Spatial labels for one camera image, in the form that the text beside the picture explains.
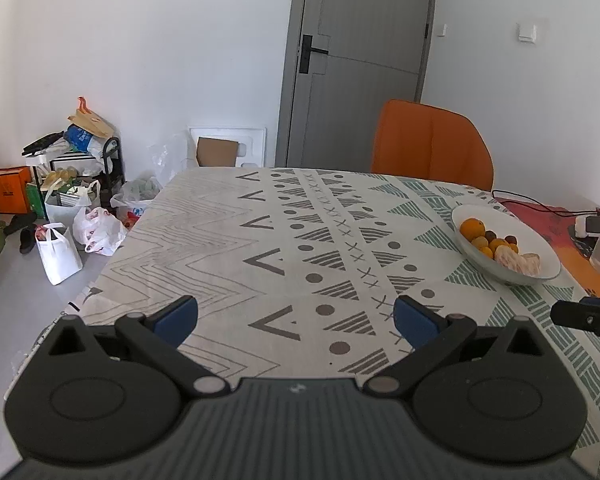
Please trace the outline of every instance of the chair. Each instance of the chair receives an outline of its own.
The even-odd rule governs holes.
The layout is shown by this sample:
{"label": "chair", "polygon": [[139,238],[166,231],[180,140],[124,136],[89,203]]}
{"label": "chair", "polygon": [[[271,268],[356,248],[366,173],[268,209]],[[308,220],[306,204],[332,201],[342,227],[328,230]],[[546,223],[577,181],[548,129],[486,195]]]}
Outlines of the chair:
{"label": "chair", "polygon": [[486,191],[493,185],[491,156],[469,119],[397,99],[382,108],[371,171],[468,184]]}

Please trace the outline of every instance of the orange box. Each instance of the orange box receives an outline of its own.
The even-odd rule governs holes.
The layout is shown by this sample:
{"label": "orange box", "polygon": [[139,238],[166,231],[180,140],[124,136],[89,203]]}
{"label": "orange box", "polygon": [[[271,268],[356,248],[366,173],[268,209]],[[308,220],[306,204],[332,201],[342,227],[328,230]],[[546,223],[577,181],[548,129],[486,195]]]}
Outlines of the orange box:
{"label": "orange box", "polygon": [[31,172],[28,166],[0,168],[0,213],[24,214],[29,212],[27,182],[31,182]]}

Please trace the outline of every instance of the door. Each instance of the door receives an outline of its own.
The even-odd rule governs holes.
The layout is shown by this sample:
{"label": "door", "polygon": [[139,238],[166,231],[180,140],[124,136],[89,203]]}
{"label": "door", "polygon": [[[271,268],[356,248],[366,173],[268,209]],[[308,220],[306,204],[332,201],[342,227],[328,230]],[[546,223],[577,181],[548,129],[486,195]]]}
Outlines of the door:
{"label": "door", "polygon": [[368,171],[382,105],[413,101],[429,0],[304,0],[286,164]]}

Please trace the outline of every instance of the light switch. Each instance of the light switch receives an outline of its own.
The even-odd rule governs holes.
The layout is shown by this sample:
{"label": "light switch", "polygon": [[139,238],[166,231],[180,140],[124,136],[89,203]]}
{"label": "light switch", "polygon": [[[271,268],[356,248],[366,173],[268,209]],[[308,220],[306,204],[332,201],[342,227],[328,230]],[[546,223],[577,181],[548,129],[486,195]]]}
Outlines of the light switch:
{"label": "light switch", "polygon": [[533,23],[518,24],[518,40],[524,43],[535,43],[538,35],[538,26]]}

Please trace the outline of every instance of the orange fruit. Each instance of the orange fruit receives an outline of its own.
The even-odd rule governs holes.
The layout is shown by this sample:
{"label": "orange fruit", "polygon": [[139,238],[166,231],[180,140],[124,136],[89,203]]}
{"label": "orange fruit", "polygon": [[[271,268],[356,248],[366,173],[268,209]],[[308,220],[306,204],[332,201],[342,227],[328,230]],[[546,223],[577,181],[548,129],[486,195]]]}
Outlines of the orange fruit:
{"label": "orange fruit", "polygon": [[509,245],[509,244],[507,244],[506,241],[504,241],[502,238],[496,238],[495,240],[491,241],[491,243],[489,244],[489,248],[491,249],[491,252],[493,254],[495,254],[496,253],[496,249],[500,245]]}
{"label": "orange fruit", "polygon": [[484,224],[477,218],[467,218],[460,225],[460,234],[470,242],[473,242],[474,238],[478,236],[484,236],[485,232]]}
{"label": "orange fruit", "polygon": [[490,249],[490,248],[488,248],[488,247],[481,247],[481,248],[479,249],[479,251],[480,251],[482,254],[484,254],[485,256],[487,256],[487,257],[489,257],[489,258],[491,258],[491,259],[493,260],[493,251],[491,251],[491,249]]}
{"label": "orange fruit", "polygon": [[489,242],[484,236],[478,236],[477,238],[474,238],[471,241],[471,245],[474,246],[476,249],[481,249],[483,247],[489,247]]}

